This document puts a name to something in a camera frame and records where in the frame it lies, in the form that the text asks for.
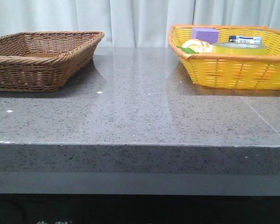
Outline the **yellow packing tape roll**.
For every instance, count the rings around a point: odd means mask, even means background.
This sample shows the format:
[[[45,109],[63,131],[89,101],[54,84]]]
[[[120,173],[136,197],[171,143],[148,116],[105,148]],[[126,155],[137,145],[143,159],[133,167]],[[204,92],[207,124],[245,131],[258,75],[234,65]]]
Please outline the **yellow packing tape roll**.
[[[218,42],[212,45],[212,52],[229,55],[266,55],[268,46],[252,43]]]

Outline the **toy bread with lettuce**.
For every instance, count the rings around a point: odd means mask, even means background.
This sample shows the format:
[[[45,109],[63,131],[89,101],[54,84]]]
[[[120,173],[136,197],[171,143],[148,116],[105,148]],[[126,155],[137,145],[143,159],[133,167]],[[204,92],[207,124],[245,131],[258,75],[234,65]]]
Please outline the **toy bread with lettuce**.
[[[186,41],[182,46],[177,46],[177,48],[188,54],[212,52],[212,44],[199,39],[190,39]]]

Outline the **white curtain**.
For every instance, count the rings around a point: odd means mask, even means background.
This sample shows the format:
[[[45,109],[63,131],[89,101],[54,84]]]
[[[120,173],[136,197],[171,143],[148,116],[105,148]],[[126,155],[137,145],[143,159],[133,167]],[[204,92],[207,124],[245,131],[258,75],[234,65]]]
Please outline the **white curtain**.
[[[280,30],[280,0],[0,0],[0,36],[93,30],[102,47],[166,47],[174,24]]]

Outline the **purple sponge block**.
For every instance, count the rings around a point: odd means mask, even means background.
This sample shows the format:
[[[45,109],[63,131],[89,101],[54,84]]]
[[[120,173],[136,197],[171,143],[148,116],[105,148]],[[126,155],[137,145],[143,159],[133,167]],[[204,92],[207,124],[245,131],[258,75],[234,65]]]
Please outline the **purple sponge block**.
[[[192,28],[191,39],[198,39],[201,41],[214,44],[218,42],[220,31],[214,28]]]

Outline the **brown wicker basket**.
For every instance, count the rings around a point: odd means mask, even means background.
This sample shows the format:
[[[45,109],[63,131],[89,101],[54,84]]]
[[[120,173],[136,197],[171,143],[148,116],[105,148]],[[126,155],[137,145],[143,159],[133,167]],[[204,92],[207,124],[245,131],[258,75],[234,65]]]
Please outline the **brown wicker basket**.
[[[0,91],[57,91],[94,56],[102,31],[20,32],[0,37]]]

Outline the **small dark labelled bottle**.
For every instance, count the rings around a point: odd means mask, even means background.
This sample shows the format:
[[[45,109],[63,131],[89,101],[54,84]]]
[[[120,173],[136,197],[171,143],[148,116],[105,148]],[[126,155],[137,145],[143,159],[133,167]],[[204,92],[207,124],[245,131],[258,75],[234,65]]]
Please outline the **small dark labelled bottle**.
[[[230,35],[229,36],[229,42],[261,44],[262,43],[262,37],[260,37],[260,36]]]

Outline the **yellow wicker basket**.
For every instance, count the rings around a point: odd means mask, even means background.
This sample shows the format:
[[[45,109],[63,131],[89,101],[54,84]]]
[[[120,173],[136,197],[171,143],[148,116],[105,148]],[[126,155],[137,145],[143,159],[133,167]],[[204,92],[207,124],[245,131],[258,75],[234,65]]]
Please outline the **yellow wicker basket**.
[[[195,25],[174,24],[168,45],[186,68],[194,84],[227,89],[280,90],[280,30],[265,26],[203,25],[219,31],[219,41],[231,35],[260,36],[268,46],[266,56],[216,53],[187,54],[180,49]]]

